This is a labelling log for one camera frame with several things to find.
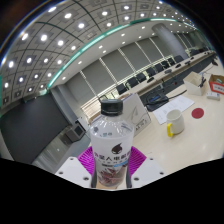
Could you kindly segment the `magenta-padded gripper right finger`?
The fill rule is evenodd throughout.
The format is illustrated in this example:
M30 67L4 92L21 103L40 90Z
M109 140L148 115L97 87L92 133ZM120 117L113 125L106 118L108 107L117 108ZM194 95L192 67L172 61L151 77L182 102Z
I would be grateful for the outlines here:
M137 148L131 148L126 186L140 188L165 176L165 171L152 157L146 157Z

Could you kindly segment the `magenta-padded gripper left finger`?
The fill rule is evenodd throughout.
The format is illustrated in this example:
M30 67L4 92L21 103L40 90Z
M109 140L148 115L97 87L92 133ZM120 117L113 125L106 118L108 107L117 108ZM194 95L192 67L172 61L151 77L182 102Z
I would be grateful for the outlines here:
M70 156L56 171L56 175L84 188L91 188L95 173L92 148L77 157Z

